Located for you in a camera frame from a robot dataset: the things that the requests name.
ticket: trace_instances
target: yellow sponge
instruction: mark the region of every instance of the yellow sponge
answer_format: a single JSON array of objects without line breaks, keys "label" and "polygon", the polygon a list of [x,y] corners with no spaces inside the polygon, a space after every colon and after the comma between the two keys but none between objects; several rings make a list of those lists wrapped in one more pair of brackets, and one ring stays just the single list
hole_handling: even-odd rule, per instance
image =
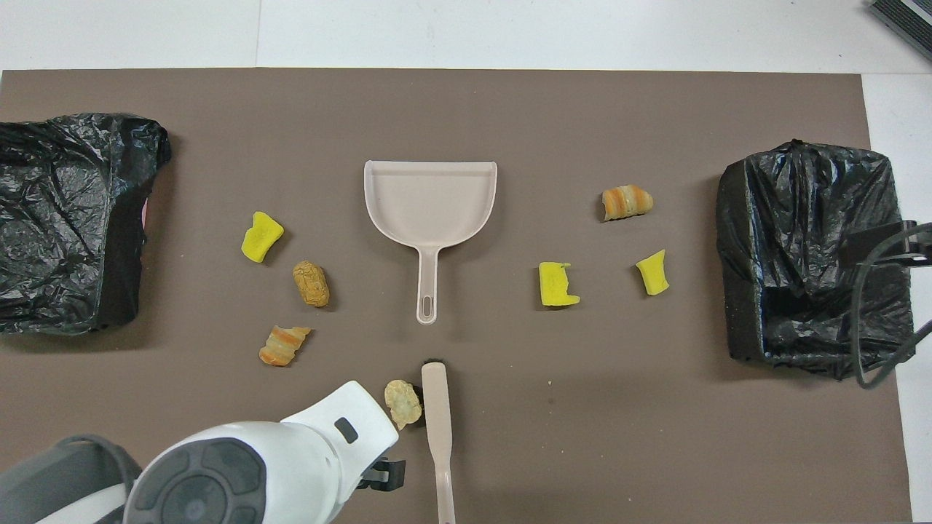
[{"label": "yellow sponge", "polygon": [[268,248],[284,234],[285,228],[261,211],[253,213],[253,226],[246,229],[242,240],[242,253],[256,263],[266,259]]},{"label": "yellow sponge", "polygon": [[662,249],[637,263],[637,268],[640,269],[641,278],[644,279],[644,287],[647,289],[648,295],[660,295],[666,288],[670,287],[670,283],[666,281],[666,275],[664,275],[665,255],[666,249]]},{"label": "yellow sponge", "polygon": [[561,262],[541,262],[538,266],[541,274],[541,303],[544,306],[572,306],[579,303],[578,296],[567,294],[568,267],[569,264]]}]

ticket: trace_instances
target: brown cardboard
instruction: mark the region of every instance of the brown cardboard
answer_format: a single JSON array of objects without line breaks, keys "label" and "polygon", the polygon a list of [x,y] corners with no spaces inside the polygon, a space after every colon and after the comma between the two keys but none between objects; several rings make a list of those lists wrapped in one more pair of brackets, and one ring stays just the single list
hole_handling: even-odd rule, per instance
[{"label": "brown cardboard", "polygon": [[[78,338],[0,340],[0,469],[69,434],[146,463],[215,424],[278,420],[356,379],[376,398],[443,358],[462,522],[910,519],[896,383],[860,391],[731,361],[714,206],[725,166],[791,138],[868,147],[858,76],[420,70],[5,72],[0,118],[126,111],[174,159],[150,200],[139,318]],[[416,253],[363,203],[368,159],[495,160],[495,209],[440,255],[439,318],[415,320]],[[649,214],[601,224],[598,196]],[[287,232],[255,264],[253,211]],[[671,287],[634,269],[666,249]],[[305,305],[308,259],[333,292]],[[569,262],[578,305],[540,304]],[[273,324],[313,327],[287,368]],[[405,486],[337,522],[435,520],[423,427],[391,451]]]}]

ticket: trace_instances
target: black wire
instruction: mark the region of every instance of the black wire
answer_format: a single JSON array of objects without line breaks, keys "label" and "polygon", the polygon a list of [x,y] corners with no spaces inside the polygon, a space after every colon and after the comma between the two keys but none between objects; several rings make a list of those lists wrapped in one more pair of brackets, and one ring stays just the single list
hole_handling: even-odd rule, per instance
[{"label": "black wire", "polygon": [[126,462],[126,454],[123,453],[114,443],[96,434],[76,434],[69,436],[56,444],[55,446],[64,446],[74,442],[91,442],[100,446],[110,457],[116,461],[116,468],[119,469],[120,478],[123,480],[123,487],[126,489],[127,498],[130,497],[132,483],[136,480],[130,473],[130,467]]},{"label": "black wire", "polygon": [[855,276],[855,284],[851,290],[851,327],[848,329],[848,337],[851,339],[851,359],[855,367],[855,375],[857,377],[857,383],[866,390],[872,390],[876,388],[886,377],[893,372],[893,368],[906,360],[906,354],[915,349],[916,344],[918,344],[926,335],[932,331],[932,320],[926,322],[918,331],[912,334],[911,337],[907,338],[899,348],[887,359],[880,367],[880,371],[877,375],[874,376],[871,380],[866,380],[864,377],[864,365],[861,364],[861,294],[864,292],[864,282],[868,278],[868,273],[870,269],[877,264],[877,260],[890,249],[895,243],[899,241],[906,240],[912,235],[918,233],[927,233],[932,231],[932,222],[927,224],[922,224],[914,228],[909,228],[895,235],[891,235],[884,239],[884,241],[877,244],[873,250],[870,251],[870,254],[867,255],[867,258],[864,259],[864,262],[860,264],[857,268],[857,274]]}]

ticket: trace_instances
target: white table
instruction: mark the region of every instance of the white table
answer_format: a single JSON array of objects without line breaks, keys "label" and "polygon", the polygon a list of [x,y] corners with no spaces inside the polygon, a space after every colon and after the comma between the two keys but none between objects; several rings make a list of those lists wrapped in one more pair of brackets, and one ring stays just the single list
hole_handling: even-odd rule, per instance
[{"label": "white table", "polygon": [[[932,62],[858,0],[0,0],[0,71],[284,66],[858,73],[903,216],[932,221]],[[930,288],[914,271],[917,323]],[[898,387],[932,520],[932,341]]]}]

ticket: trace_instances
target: black plastic bag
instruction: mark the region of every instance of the black plastic bag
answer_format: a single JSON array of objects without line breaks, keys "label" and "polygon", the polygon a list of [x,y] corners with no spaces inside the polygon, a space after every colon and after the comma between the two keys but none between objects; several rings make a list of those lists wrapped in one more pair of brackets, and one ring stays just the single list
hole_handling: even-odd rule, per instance
[{"label": "black plastic bag", "polygon": [[[849,233],[900,220],[889,159],[794,140],[729,166],[716,218],[732,358],[850,377],[857,267],[839,250]],[[873,268],[861,304],[861,362],[873,369],[912,335],[909,270]]]},{"label": "black plastic bag", "polygon": [[0,333],[135,318],[143,206],[170,158],[168,133],[132,115],[0,123]]}]

